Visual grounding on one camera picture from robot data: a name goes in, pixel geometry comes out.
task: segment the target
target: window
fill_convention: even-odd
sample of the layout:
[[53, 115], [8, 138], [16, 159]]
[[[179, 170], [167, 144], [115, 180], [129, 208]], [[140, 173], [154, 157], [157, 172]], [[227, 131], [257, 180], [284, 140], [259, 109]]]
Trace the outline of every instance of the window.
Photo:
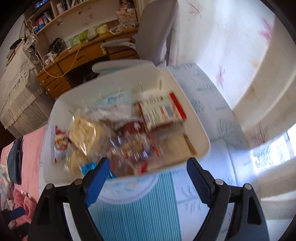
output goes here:
[[255, 172], [276, 166], [293, 158], [296, 154], [296, 124], [271, 143], [251, 151]]

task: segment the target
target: curtain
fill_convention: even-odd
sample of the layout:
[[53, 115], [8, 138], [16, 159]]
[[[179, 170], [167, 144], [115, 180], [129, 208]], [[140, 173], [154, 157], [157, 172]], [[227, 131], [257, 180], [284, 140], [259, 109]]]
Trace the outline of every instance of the curtain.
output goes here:
[[260, 173], [258, 183], [265, 218], [293, 219], [296, 214], [296, 157]]
[[296, 123], [296, 45], [276, 18], [262, 65], [234, 108], [251, 148], [282, 134]]
[[169, 65], [196, 63], [231, 109], [267, 52], [275, 15], [260, 0], [179, 0]]

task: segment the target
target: cable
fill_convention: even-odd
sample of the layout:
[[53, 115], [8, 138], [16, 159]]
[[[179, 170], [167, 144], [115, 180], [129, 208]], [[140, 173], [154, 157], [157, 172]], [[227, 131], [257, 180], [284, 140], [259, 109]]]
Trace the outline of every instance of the cable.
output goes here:
[[[31, 26], [32, 26], [32, 32], [31, 32], [31, 34], [35, 37], [37, 37], [37, 35], [34, 33], [34, 29], [33, 29], [33, 25], [32, 25], [32, 21], [29, 19], [29, 21], [31, 22]], [[74, 65], [74, 63], [75, 63], [75, 61], [76, 61], [76, 58], [77, 58], [77, 55], [78, 55], [78, 53], [79, 53], [79, 50], [82, 48], [82, 45], [79, 47], [79, 49], [77, 50], [77, 53], [76, 53], [76, 55], [75, 55], [75, 58], [74, 58], [74, 61], [73, 61], [73, 63], [72, 63], [72, 65], [71, 65], [71, 67], [63, 74], [63, 75], [61, 75], [61, 76], [52, 76], [50, 73], [48, 73], [45, 69], [44, 69], [44, 64], [45, 64], [45, 62], [44, 62], [44, 57], [45, 56], [47, 56], [48, 54], [46, 54], [46, 55], [44, 55], [44, 57], [43, 58], [41, 58], [42, 59], [42, 61], [39, 59], [39, 57], [38, 57], [38, 55], [36, 55], [36, 52], [37, 52], [37, 44], [38, 44], [38, 41], [36, 41], [36, 44], [35, 44], [35, 56], [37, 56], [37, 58], [38, 58], [38, 60], [41, 62], [41, 64], [42, 64], [42, 69], [49, 75], [49, 76], [51, 76], [51, 77], [53, 77], [53, 78], [61, 78], [61, 77], [63, 77], [66, 73], [68, 73], [71, 69], [72, 69], [72, 67], [73, 67], [73, 65]]]
[[75, 55], [75, 58], [74, 58], [74, 61], [73, 61], [73, 63], [72, 63], [72, 65], [71, 65], [71, 67], [63, 74], [63, 75], [61, 75], [61, 76], [52, 76], [50, 73], [48, 73], [45, 69], [44, 69], [44, 66], [43, 66], [43, 70], [49, 75], [49, 76], [51, 76], [51, 77], [53, 77], [53, 78], [60, 78], [60, 77], [63, 77], [66, 73], [68, 73], [71, 69], [72, 69], [72, 67], [73, 67], [73, 65], [74, 65], [74, 63], [75, 63], [75, 61], [76, 61], [76, 58], [77, 58], [77, 55], [78, 55], [78, 52], [79, 52], [79, 50], [82, 48], [82, 45], [79, 47], [79, 49], [77, 50], [77, 53], [76, 53], [76, 55]]

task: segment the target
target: food package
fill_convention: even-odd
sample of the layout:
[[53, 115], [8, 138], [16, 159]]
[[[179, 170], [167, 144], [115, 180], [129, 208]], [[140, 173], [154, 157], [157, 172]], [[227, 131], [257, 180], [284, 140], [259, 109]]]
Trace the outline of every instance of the food package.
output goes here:
[[69, 138], [65, 131], [61, 131], [57, 126], [55, 127], [54, 136], [54, 163], [65, 160], [67, 155]]
[[76, 116], [69, 130], [69, 138], [84, 155], [91, 157], [100, 154], [111, 131], [105, 123], [89, 121], [84, 116]]
[[74, 148], [72, 154], [66, 159], [65, 171], [74, 175], [81, 174], [80, 167], [87, 163], [89, 160], [84, 153], [80, 149]]
[[88, 120], [95, 122], [100, 120], [119, 122], [131, 119], [131, 93], [124, 91], [111, 95], [87, 110], [78, 110], [76, 114], [86, 116]]
[[117, 177], [134, 175], [135, 166], [140, 166], [144, 173], [150, 162], [157, 161], [162, 155], [157, 138], [146, 133], [142, 122], [126, 123], [116, 133], [106, 155], [111, 161], [111, 171]]
[[[146, 172], [171, 167], [186, 162], [190, 157], [197, 156], [197, 152], [192, 146], [188, 136], [184, 133], [171, 135], [165, 139], [161, 138], [160, 146], [163, 150], [160, 160], [150, 163], [147, 166]], [[133, 170], [135, 175], [143, 173], [141, 167], [135, 166]]]
[[136, 103], [147, 132], [187, 119], [173, 92]]

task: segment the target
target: pink blanket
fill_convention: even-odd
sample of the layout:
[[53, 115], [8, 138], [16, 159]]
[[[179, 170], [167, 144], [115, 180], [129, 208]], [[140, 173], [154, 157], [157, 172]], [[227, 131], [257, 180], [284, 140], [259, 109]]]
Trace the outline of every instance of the pink blanket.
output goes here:
[[[15, 189], [25, 191], [34, 202], [39, 199], [39, 161], [46, 126], [27, 134], [22, 140], [22, 184]], [[2, 150], [0, 164], [6, 165], [13, 143]]]

